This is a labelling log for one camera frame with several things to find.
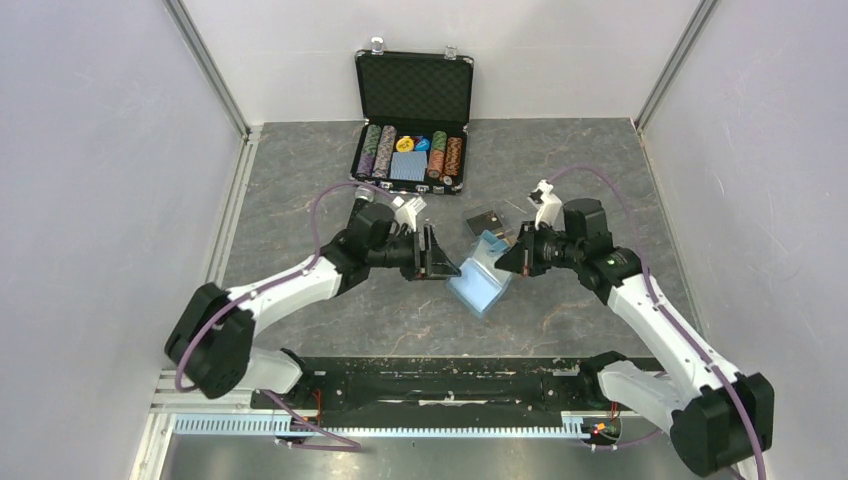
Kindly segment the light blue card holder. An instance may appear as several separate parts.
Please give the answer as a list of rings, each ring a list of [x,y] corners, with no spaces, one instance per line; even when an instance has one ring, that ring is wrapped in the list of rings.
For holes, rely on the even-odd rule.
[[[505,239],[484,230],[460,265],[460,275],[447,281],[448,290],[478,319],[506,292],[513,278],[513,273],[495,267],[509,249]]]

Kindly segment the clear box with gold cards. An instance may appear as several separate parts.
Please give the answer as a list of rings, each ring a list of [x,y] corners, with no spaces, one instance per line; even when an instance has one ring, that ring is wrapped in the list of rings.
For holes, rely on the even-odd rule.
[[[512,243],[515,229],[512,219],[496,204],[487,204],[462,213],[462,223],[473,237],[489,232],[499,240]]]

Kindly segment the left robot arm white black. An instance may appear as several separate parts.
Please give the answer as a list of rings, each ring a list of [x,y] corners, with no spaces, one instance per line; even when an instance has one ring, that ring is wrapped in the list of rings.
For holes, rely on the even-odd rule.
[[[417,225],[424,205],[420,198],[390,205],[357,199],[345,228],[300,264],[229,290],[213,282],[198,287],[164,345],[190,382],[177,381],[177,389],[208,399],[237,388],[268,390],[290,407],[306,405],[314,381],[305,363],[286,349],[259,348],[255,338],[288,315],[353,289],[375,268],[394,269],[407,281],[460,276],[432,226]]]

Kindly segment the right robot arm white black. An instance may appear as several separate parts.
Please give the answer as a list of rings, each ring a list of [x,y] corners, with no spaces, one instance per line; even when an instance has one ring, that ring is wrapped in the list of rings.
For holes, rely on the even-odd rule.
[[[552,268],[580,284],[639,336],[662,367],[656,376],[609,351],[580,365],[577,392],[591,408],[623,405],[669,436],[680,460],[707,477],[747,459],[767,475],[775,391],[760,373],[746,375],[711,347],[667,300],[639,255],[615,245],[602,203],[562,202],[536,191],[537,212],[522,223],[499,270],[536,277]]]

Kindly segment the blue playing card deck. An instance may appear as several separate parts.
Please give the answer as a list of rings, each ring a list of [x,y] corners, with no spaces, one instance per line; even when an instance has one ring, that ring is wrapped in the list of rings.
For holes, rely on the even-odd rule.
[[[389,178],[423,182],[427,167],[428,157],[424,151],[394,152],[390,164]]]

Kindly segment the black microphone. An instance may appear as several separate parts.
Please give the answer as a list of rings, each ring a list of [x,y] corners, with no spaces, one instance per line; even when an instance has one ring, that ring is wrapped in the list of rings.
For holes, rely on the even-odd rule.
[[[354,192],[354,201],[349,216],[353,220],[364,208],[370,205],[375,198],[375,193],[367,186],[359,186]]]

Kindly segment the pink grey chip stack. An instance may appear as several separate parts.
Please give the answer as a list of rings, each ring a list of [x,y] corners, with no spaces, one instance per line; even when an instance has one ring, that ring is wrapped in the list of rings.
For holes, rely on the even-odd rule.
[[[372,177],[388,177],[396,136],[397,129],[395,126],[386,125],[383,127],[375,153],[375,160],[371,172]]]

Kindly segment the blue round chip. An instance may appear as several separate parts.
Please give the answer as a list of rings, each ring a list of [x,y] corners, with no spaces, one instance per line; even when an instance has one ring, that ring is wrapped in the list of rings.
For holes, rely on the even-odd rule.
[[[430,149],[431,142],[427,137],[420,137],[416,139],[416,143],[414,146],[415,151],[428,151]]]

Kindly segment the brown orange chip stack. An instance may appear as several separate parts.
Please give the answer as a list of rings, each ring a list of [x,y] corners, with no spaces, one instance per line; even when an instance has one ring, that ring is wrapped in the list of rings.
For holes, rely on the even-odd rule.
[[[455,177],[459,174],[462,146],[463,141],[460,137],[449,137],[447,139],[443,168],[445,176]]]

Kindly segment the yellow dealer chip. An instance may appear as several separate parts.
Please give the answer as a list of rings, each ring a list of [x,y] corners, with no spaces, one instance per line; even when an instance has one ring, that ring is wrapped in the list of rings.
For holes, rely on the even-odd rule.
[[[414,138],[410,136],[403,136],[397,141],[395,148],[397,152],[405,153],[413,151],[415,146],[416,140]]]

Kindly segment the green orange chip stack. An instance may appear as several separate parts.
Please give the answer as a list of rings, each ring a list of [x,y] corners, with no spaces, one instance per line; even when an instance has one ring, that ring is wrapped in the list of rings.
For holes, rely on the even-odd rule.
[[[431,179],[439,179],[443,175],[448,135],[444,131],[433,133],[427,167],[427,175]]]

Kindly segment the green purple chip stack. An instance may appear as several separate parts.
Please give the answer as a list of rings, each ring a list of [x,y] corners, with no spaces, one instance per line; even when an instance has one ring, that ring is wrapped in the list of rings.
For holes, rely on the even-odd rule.
[[[356,178],[364,178],[371,175],[376,161],[381,133],[382,128],[378,125],[369,125],[367,127],[354,173]]]

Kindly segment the black poker chip case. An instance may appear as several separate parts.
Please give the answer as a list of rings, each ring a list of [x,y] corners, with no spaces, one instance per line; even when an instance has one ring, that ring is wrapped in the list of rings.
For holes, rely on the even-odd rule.
[[[353,181],[403,193],[458,195],[463,191],[475,61],[448,46],[441,53],[394,51],[380,37],[356,52],[356,68],[364,126],[349,170]],[[354,176],[367,127],[397,129],[403,136],[432,139],[435,131],[463,141],[461,166],[455,177],[442,175],[423,182]]]

